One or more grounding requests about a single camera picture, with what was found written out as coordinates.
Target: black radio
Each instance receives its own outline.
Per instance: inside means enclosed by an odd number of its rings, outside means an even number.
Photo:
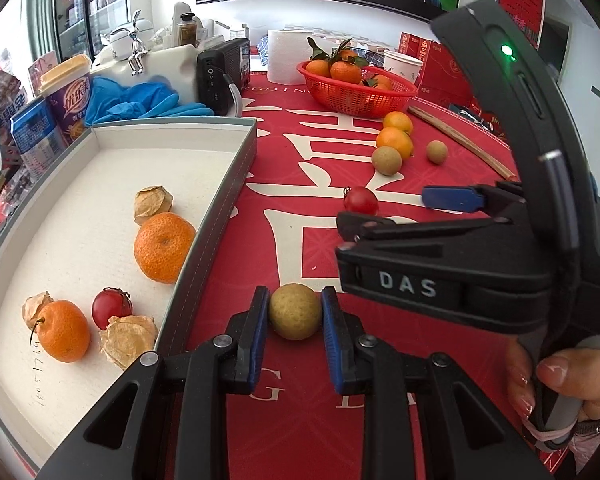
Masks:
[[[233,82],[242,91],[251,79],[250,42],[247,38],[225,41],[198,55],[198,95],[200,102],[211,108],[216,116],[229,111]]]

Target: red gift box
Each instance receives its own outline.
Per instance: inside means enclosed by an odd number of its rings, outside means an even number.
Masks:
[[[403,32],[398,52],[423,62],[416,79],[416,86],[422,89],[418,97],[443,107],[449,103],[469,105],[472,98],[471,87],[456,60],[444,46]]]
[[[450,104],[467,106],[471,98],[470,95],[457,95],[439,88],[431,88],[424,84],[421,84],[418,88],[418,97],[443,108],[449,108]]]

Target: blue gripper pad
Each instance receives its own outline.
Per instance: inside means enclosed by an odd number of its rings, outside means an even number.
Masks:
[[[475,213],[484,207],[484,196],[472,187],[425,186],[422,203],[431,209]]]
[[[340,395],[356,383],[354,346],[349,329],[338,304],[336,290],[326,286],[320,295],[322,302],[322,332],[327,353],[331,383]]]
[[[267,339],[267,313],[269,289],[259,285],[253,294],[240,340],[238,341],[235,377],[246,380],[251,393],[256,388],[262,369],[264,345]]]

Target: cup lid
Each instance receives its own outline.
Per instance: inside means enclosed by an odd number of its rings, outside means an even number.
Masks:
[[[401,54],[400,52],[395,52],[393,50],[385,50],[383,52],[385,56],[388,56],[392,59],[396,59],[398,61],[404,61],[405,63],[411,63],[415,65],[422,66],[423,62],[416,57],[407,56],[406,54]]]
[[[72,78],[76,79],[85,73],[89,73],[91,68],[91,59],[86,54],[78,54],[72,58],[63,61],[40,76],[40,93],[48,91],[55,87],[59,82],[65,81],[67,84]]]

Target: mandarin orange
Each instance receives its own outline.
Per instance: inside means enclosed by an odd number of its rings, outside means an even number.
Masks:
[[[391,88],[391,80],[387,76],[382,74],[375,74],[374,79],[376,80],[376,83],[382,83],[383,85],[386,85],[389,88]]]
[[[319,75],[322,77],[331,77],[329,74],[329,62],[325,59],[314,59],[307,63],[307,66],[304,67],[307,72],[311,72],[312,74]]]
[[[331,65],[331,77],[338,81],[357,85],[362,81],[362,70],[354,64],[345,61],[336,61]]]
[[[154,282],[175,283],[195,236],[195,227],[174,213],[152,216],[140,226],[134,243],[140,270]]]
[[[89,348],[87,318],[71,301],[53,301],[42,307],[33,330],[45,352],[63,363],[81,359]]]
[[[387,128],[392,126],[404,131],[407,135],[411,135],[413,131],[413,123],[411,118],[402,112],[389,112],[382,120],[382,126]]]
[[[394,128],[393,126],[383,128],[376,137],[376,148],[380,148],[381,146],[391,146],[392,148],[395,148],[398,153],[400,153],[402,160],[407,160],[413,151],[411,137],[404,131]]]
[[[353,50],[349,48],[344,48],[338,53],[338,55],[340,56],[340,59],[349,59],[358,56],[358,54],[356,54],[355,52],[353,52]]]

